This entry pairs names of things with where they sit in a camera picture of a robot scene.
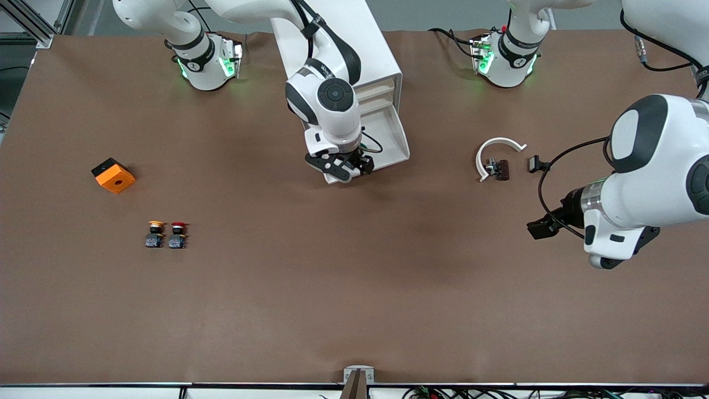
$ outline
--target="metal frame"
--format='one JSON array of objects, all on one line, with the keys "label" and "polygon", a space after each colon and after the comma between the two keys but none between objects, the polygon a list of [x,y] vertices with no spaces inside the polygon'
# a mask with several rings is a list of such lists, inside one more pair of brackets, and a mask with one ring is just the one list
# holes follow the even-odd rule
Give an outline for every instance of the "metal frame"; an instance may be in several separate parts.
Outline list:
[{"label": "metal frame", "polygon": [[69,24],[69,17],[74,11],[74,6],[77,4],[77,0],[64,0],[62,3],[62,8],[59,10],[59,15],[57,20],[54,21],[54,27],[57,32],[61,34],[67,33],[67,25]]},{"label": "metal frame", "polygon": [[24,0],[0,0],[0,9],[5,10],[10,18],[37,40],[37,48],[52,46],[56,29]]}]

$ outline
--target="metal clamp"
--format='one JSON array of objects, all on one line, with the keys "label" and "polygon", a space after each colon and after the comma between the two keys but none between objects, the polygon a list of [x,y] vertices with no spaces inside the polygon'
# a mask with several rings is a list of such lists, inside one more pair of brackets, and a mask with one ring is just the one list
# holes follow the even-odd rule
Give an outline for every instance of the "metal clamp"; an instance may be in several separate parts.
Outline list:
[{"label": "metal clamp", "polygon": [[374,367],[348,366],[343,371],[345,387],[340,399],[367,399],[367,386],[374,383]]}]

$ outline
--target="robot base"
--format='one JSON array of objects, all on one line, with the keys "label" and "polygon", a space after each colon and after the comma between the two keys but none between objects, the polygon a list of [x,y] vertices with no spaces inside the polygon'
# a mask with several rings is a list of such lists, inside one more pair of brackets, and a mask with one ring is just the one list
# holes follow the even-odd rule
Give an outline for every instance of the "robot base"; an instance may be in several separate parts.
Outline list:
[{"label": "robot base", "polygon": [[202,71],[194,72],[190,69],[190,63],[177,64],[182,69],[182,76],[198,90],[205,92],[216,90],[222,87],[229,79],[239,77],[239,66],[241,66],[242,48],[241,44],[234,44],[234,41],[215,33],[207,33],[209,40],[215,45],[214,56],[205,65]]},{"label": "robot base", "polygon": [[499,87],[518,86],[524,79],[532,73],[537,56],[522,68],[513,68],[510,63],[502,58],[496,51],[497,43],[501,39],[501,34],[493,32],[483,36],[476,45],[471,43],[470,50],[474,55],[480,55],[483,59],[473,58],[473,69],[478,75],[485,77],[490,83]]}]

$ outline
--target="small electronic component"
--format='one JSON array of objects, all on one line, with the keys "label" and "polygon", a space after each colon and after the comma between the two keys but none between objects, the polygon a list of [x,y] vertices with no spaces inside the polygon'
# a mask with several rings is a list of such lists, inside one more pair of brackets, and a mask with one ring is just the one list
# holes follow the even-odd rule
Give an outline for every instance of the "small electronic component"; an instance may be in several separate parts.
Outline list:
[{"label": "small electronic component", "polygon": [[167,246],[172,248],[172,249],[181,249],[184,248],[184,239],[185,239],[185,229],[186,229],[186,224],[182,222],[172,222],[172,235],[170,236],[170,240],[167,241]]},{"label": "small electronic component", "polygon": [[540,170],[547,170],[549,169],[549,163],[548,162],[542,162],[542,160],[539,158],[538,155],[534,155],[533,157],[530,158],[530,164],[529,168],[527,169],[529,173],[536,173],[539,172]]},{"label": "small electronic component", "polygon": [[146,247],[160,248],[162,246],[162,226],[162,222],[157,220],[150,221],[150,233],[145,236]]},{"label": "small electronic component", "polygon": [[506,159],[495,161],[495,158],[490,158],[488,163],[485,164],[485,169],[490,176],[493,176],[497,180],[510,180],[510,164]]},{"label": "small electronic component", "polygon": [[91,174],[101,187],[113,194],[118,194],[135,182],[135,177],[128,172],[128,169],[113,158],[91,169]]}]

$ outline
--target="white box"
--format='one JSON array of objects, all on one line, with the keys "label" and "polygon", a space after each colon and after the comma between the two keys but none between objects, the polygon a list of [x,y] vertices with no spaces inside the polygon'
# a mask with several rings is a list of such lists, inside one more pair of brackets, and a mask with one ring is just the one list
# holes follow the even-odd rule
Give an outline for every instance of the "white box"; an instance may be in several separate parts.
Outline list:
[{"label": "white box", "polygon": [[[332,30],[354,48],[362,61],[362,75],[354,86],[362,125],[384,151],[371,155],[374,169],[381,169],[409,158],[408,142],[398,117],[401,96],[401,70],[391,54],[389,45],[379,30],[365,0],[308,0],[308,4],[323,17]],[[286,75],[291,76],[303,67],[308,55],[308,44],[300,31],[290,22],[273,18],[273,32],[281,52]],[[372,146],[366,137],[365,144]],[[358,170],[351,170],[358,176]],[[325,175],[328,183],[338,180]]]}]

